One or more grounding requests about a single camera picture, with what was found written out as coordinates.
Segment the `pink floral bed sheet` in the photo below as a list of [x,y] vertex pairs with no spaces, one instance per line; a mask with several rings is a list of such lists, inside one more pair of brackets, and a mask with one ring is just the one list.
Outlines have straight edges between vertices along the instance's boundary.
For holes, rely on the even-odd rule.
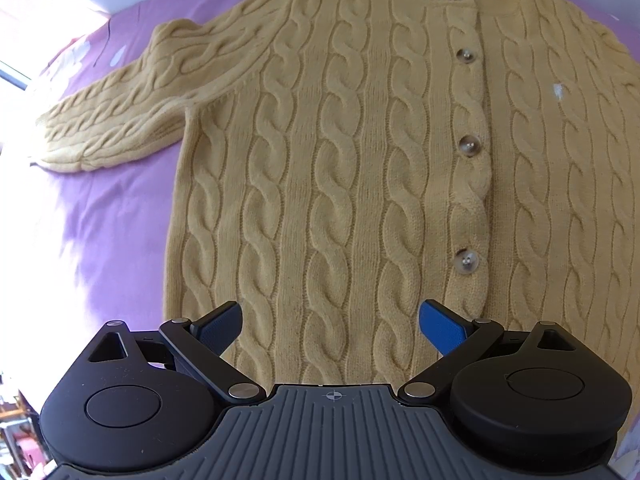
[[34,159],[51,108],[136,62],[158,26],[203,25],[243,0],[145,0],[60,53],[26,93],[1,163],[1,366],[41,404],[98,326],[155,326],[165,311],[179,143],[114,167]]

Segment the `window with bright light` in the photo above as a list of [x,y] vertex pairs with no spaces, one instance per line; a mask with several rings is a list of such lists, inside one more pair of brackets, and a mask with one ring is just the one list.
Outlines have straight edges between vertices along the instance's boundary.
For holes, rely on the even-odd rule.
[[28,86],[106,18],[91,0],[1,0],[2,146],[22,121]]

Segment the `yellow cable-knit cardigan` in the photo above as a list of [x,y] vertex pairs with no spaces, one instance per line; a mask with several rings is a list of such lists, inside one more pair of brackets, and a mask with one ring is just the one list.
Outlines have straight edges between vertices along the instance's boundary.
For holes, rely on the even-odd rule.
[[58,172],[180,144],[165,311],[239,300],[263,386],[403,384],[426,298],[558,322],[638,384],[639,65],[566,0],[243,0],[36,139]]

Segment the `colourful clutter beside bed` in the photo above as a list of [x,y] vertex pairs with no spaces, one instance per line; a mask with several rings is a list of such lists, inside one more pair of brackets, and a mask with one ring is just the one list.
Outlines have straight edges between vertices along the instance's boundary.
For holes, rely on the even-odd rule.
[[43,479],[50,459],[39,414],[20,389],[1,376],[1,478]]

